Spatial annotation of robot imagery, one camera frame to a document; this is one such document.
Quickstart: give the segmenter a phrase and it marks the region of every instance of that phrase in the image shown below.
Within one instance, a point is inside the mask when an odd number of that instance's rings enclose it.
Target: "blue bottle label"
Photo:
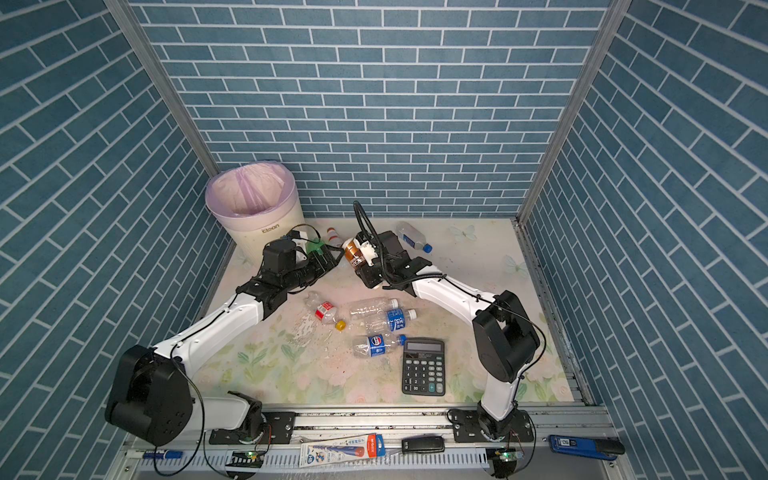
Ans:
[[[416,248],[416,244],[413,242],[413,240],[409,239],[407,235],[403,234],[402,239],[405,240],[406,243],[411,246],[411,248]]]
[[[386,313],[386,320],[389,323],[389,330],[400,330],[406,326],[406,316],[402,309],[396,308]]]
[[[384,337],[381,335],[368,337],[368,344],[371,346],[371,356],[383,355],[386,351]]]

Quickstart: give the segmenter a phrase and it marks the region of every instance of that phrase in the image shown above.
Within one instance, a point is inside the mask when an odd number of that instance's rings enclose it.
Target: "table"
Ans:
[[[399,219],[374,218],[379,231],[391,230]],[[443,272],[468,285],[500,293],[509,290],[520,298],[528,316],[551,338],[541,304],[528,275],[514,227],[506,219],[407,219],[433,246],[429,254],[408,248]],[[320,233],[335,227],[348,238],[359,231],[354,219],[310,219]],[[224,304],[235,287],[257,272],[236,248],[211,303]],[[275,313],[232,340],[206,362],[194,377],[205,396],[225,396],[237,390],[265,404],[386,404],[477,402],[487,376],[475,348],[472,328],[425,300],[398,290],[369,290],[352,267],[341,264],[309,290],[334,305],[388,296],[398,298],[419,317],[404,330],[407,336],[428,336],[445,341],[446,394],[442,397],[407,396],[401,392],[402,355],[393,353],[371,359],[357,358],[352,337],[365,334],[361,323],[349,322],[336,331],[319,323],[305,309],[306,295],[289,296]],[[518,391],[519,402],[572,402],[570,386],[560,359],[549,341],[541,361],[528,371]]]

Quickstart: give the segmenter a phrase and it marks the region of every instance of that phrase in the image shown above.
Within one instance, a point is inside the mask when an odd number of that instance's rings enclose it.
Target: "calculator keypad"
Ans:
[[[402,392],[409,395],[445,395],[444,359],[442,353],[403,353]]]

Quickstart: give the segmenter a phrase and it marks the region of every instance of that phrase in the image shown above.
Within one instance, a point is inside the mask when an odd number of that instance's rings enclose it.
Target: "black mounting plate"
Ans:
[[[272,443],[276,445],[285,445],[290,443],[290,437],[293,434],[293,423],[296,421],[295,412],[265,412],[264,418],[266,425],[264,431],[269,434],[272,428]],[[210,433],[209,442],[211,445],[248,445],[240,441],[237,430],[213,430]],[[266,442],[259,441],[259,447],[266,448]]]
[[[450,409],[448,418],[453,424],[453,440],[456,443],[487,442],[488,437],[483,435],[478,423],[478,413],[475,410]],[[511,437],[513,442],[533,442],[533,428],[526,415],[516,415],[510,424],[511,429],[518,434]]]

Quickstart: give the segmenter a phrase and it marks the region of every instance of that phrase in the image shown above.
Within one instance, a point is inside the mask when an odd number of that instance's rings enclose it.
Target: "calculator screen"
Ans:
[[[409,350],[422,350],[425,352],[439,352],[442,350],[442,346],[439,343],[417,343],[408,342]]]

